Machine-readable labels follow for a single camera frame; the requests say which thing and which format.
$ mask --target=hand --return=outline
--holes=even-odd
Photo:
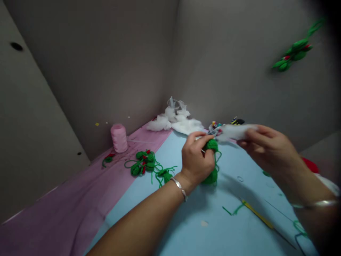
[[[282,133],[266,126],[257,125],[258,130],[248,129],[248,140],[237,144],[270,175],[280,172],[305,170],[307,167],[290,140]]]
[[[180,176],[188,182],[188,190],[190,191],[206,179],[214,169],[214,151],[208,149],[205,154],[201,151],[210,139],[214,139],[214,136],[207,135],[204,132],[193,132],[188,136],[182,148],[182,170]]]

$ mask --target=yellow crochet hook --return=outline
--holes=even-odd
[[[249,205],[249,203],[248,202],[246,202],[245,200],[242,200],[241,198],[239,198],[241,201],[242,201],[242,203],[247,207],[247,208],[249,208],[258,218],[260,218],[270,229],[272,229],[272,230],[274,230],[281,238],[283,238],[288,244],[290,244],[295,250],[297,250],[296,249],[296,247],[295,246],[293,246],[289,241],[288,241],[288,239],[286,239],[281,233],[279,233],[275,228],[274,228],[274,226],[267,220],[267,219],[265,219],[262,215],[260,215],[258,212],[256,212],[252,207],[251,207],[251,205]]]

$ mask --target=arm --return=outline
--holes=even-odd
[[[183,168],[175,175],[187,196],[214,169],[214,153],[201,149],[214,136],[194,132],[189,135],[183,149]],[[204,136],[197,141],[197,136]],[[169,222],[184,196],[173,181],[169,181],[148,196],[112,226],[87,256],[100,255],[152,255]]]
[[[248,130],[248,141],[239,141],[252,159],[286,195],[291,204],[310,205],[336,200],[334,194],[307,168],[289,139],[269,127]],[[294,211],[316,248],[324,250],[339,214],[338,206],[296,209]]]

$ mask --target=pink paper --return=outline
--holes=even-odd
[[[128,150],[116,153],[111,163],[94,163],[40,198],[33,206],[0,227],[0,255],[81,256],[106,215],[135,180],[123,164],[138,151],[156,152],[172,131],[152,132],[141,127],[129,136]]]

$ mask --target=left hand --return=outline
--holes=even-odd
[[[214,151],[208,149],[205,154],[201,151],[210,139],[214,139],[214,136],[207,135],[205,132],[193,132],[188,136],[182,148],[182,170],[180,174],[189,182],[191,189],[206,179],[214,169]]]

